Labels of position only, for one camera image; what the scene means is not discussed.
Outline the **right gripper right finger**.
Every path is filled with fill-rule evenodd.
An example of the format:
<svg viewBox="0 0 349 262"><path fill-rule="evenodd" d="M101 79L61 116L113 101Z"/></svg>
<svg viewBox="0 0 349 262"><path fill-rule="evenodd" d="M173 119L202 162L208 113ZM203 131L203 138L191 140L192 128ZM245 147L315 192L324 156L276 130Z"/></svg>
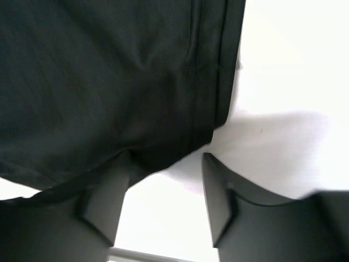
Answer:
<svg viewBox="0 0 349 262"><path fill-rule="evenodd" d="M348 261L348 192L298 200L270 192L202 156L212 242L221 261Z"/></svg>

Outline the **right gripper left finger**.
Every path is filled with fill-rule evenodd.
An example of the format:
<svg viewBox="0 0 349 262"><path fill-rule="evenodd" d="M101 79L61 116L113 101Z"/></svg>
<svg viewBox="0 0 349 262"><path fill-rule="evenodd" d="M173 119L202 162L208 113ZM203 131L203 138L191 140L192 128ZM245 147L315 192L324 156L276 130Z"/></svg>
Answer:
<svg viewBox="0 0 349 262"><path fill-rule="evenodd" d="M1 201L1 261L107 261L132 172L124 152L30 198Z"/></svg>

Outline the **black t shirt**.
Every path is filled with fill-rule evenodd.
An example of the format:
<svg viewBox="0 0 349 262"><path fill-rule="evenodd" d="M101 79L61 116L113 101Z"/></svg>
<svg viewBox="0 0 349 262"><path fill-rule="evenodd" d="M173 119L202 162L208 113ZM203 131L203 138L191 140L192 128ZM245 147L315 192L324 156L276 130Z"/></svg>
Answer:
<svg viewBox="0 0 349 262"><path fill-rule="evenodd" d="M228 118L244 1L1 1L1 178L172 166Z"/></svg>

